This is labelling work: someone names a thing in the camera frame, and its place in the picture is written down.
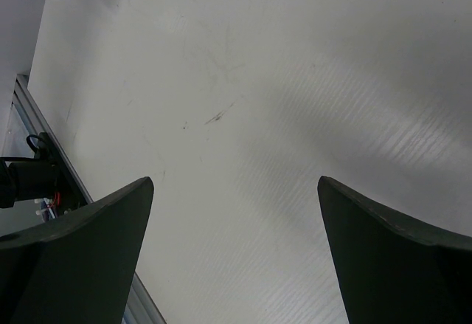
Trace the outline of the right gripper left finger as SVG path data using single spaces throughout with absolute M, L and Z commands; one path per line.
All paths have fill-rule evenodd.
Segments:
M 120 323 L 153 202 L 137 179 L 1 237 L 2 323 Z

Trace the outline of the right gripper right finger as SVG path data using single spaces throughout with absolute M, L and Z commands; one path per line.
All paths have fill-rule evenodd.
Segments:
M 471 237 L 323 176 L 317 191 L 350 323 L 470 323 Z

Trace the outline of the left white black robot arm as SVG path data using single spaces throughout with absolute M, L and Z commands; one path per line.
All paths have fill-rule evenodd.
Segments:
M 1 209 L 17 201 L 53 196 L 57 190 L 60 167 L 52 155 L 47 134 L 30 134 L 26 142 L 34 157 L 1 157 Z

